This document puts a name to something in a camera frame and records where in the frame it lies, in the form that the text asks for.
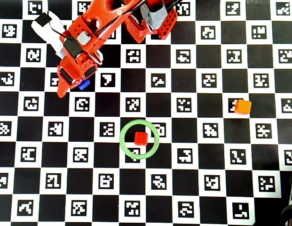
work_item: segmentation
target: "ring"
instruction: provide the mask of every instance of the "ring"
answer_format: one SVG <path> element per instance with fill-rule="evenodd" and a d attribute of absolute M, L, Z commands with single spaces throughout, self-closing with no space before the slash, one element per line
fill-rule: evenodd
<path fill-rule="evenodd" d="M 125 134 L 127 133 L 128 129 L 130 129 L 131 127 L 135 126 L 135 125 L 144 125 L 147 126 L 152 133 L 154 134 L 154 144 L 153 147 L 151 148 L 150 151 L 148 151 L 145 154 L 135 154 L 132 153 L 131 151 L 129 151 L 129 149 L 126 147 L 125 145 Z M 137 120 L 133 120 L 129 123 L 127 123 L 121 130 L 120 136 L 119 136 L 119 145 L 121 146 L 123 152 L 130 158 L 133 159 L 147 159 L 149 157 L 151 157 L 158 149 L 159 146 L 159 134 L 157 132 L 156 127 L 151 123 L 148 122 L 146 120 L 142 120 L 142 119 L 137 119 Z"/>

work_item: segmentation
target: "blue block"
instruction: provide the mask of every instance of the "blue block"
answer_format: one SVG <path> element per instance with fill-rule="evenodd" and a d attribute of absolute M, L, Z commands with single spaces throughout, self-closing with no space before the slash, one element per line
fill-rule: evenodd
<path fill-rule="evenodd" d="M 78 87 L 79 87 L 79 89 L 80 90 L 84 90 L 87 86 L 89 86 L 90 85 L 90 80 L 85 80 L 85 81 L 82 81 L 79 85 L 78 85 Z"/>

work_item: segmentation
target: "orange cube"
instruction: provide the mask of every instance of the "orange cube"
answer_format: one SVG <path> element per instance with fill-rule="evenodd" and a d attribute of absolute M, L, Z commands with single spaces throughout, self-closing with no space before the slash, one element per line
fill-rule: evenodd
<path fill-rule="evenodd" d="M 251 109 L 251 101 L 238 100 L 235 106 L 235 113 L 237 114 L 249 114 Z"/>

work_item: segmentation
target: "checkerboard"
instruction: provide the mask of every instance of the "checkerboard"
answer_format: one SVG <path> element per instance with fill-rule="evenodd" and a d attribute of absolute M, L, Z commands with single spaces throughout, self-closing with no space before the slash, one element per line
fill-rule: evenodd
<path fill-rule="evenodd" d="M 141 44 L 122 25 L 91 85 L 60 99 L 31 22 L 50 10 L 68 28 L 89 4 L 0 0 L 0 226 L 274 225 L 292 172 L 292 0 L 184 0 L 169 37 Z M 119 147 L 133 119 L 158 129 L 149 159 Z M 141 154 L 154 138 L 134 126 L 125 141 Z"/>

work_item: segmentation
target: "small red block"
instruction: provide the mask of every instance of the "small red block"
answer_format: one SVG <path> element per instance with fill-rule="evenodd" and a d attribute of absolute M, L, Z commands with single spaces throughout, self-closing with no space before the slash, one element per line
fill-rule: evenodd
<path fill-rule="evenodd" d="M 147 146 L 148 134 L 145 132 L 135 132 L 134 143 L 136 145 Z"/>

